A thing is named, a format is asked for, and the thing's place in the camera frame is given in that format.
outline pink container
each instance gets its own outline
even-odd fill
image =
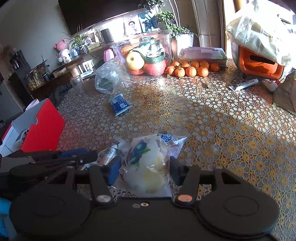
[[[107,62],[114,58],[114,54],[112,52],[112,49],[107,49],[104,51],[104,61]]]

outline glass jar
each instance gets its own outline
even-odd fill
[[[110,47],[116,53],[120,62],[127,67],[127,70],[130,74],[139,74],[139,70],[133,70],[137,67],[131,68],[131,64],[126,63],[126,58],[132,49],[138,51],[136,48],[145,45],[149,45],[149,50],[152,54],[152,57],[149,57],[149,55],[144,55],[142,52],[140,53],[144,59],[142,72],[145,71],[147,74],[154,76],[163,74],[164,69],[166,69],[172,63],[172,49],[169,31],[160,30],[135,34],[130,36],[129,39],[114,43]],[[164,54],[162,54],[162,56],[155,57],[155,54],[157,51],[159,51],[159,49],[161,49],[162,53],[164,52]],[[153,68],[158,70],[160,67],[163,71],[153,71]]]

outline clear plastic container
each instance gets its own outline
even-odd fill
[[[181,61],[201,61],[208,63],[218,63],[220,67],[226,68],[227,56],[222,48],[189,47],[181,49]]]
[[[153,32],[146,32],[142,34],[136,34],[133,36],[130,36],[129,39],[114,43],[111,45],[111,48],[113,49],[114,53],[118,56],[120,62],[122,62],[126,66],[126,57],[128,53],[133,49],[137,48],[140,45],[141,39],[143,37],[152,37],[155,40],[159,40],[164,52],[165,52],[165,57],[164,57],[164,65],[165,69],[172,63],[172,50],[171,50],[171,41],[170,41],[170,32],[165,31],[165,30],[160,30],[160,31],[153,31]],[[159,41],[155,41],[155,43],[152,42],[151,44],[151,49],[155,48],[157,49],[157,45]],[[129,71],[128,66],[127,70],[130,74],[139,74],[139,71]]]
[[[86,93],[86,88],[85,88],[84,82],[83,82],[82,78],[80,77],[80,75],[71,79],[70,83],[79,96],[82,96],[83,93]]]

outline white flower pot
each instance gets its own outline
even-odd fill
[[[181,49],[193,46],[193,34],[182,34],[176,37],[177,40],[177,54],[180,55]]]

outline screw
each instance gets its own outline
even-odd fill
[[[147,203],[147,202],[141,202],[141,206],[142,207],[147,207],[147,206],[149,206],[149,203]]]
[[[96,200],[101,203],[107,203],[111,201],[111,197],[108,195],[97,196]]]

